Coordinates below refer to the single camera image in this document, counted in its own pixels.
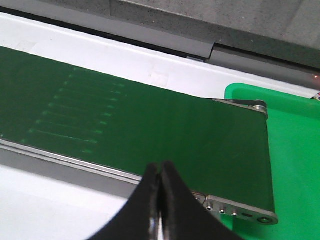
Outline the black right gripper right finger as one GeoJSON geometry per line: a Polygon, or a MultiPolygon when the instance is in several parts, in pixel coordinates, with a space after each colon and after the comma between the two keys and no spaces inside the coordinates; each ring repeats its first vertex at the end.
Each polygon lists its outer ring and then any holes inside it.
{"type": "Polygon", "coordinates": [[[165,240],[240,240],[195,199],[174,164],[161,164],[159,209],[165,240]]]}

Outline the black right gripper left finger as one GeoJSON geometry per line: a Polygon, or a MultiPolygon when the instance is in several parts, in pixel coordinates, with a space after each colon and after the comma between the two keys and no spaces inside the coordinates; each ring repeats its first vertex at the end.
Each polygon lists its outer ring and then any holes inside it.
{"type": "Polygon", "coordinates": [[[121,210],[91,240],[157,240],[159,234],[159,177],[148,164],[137,188],[121,210]]]}

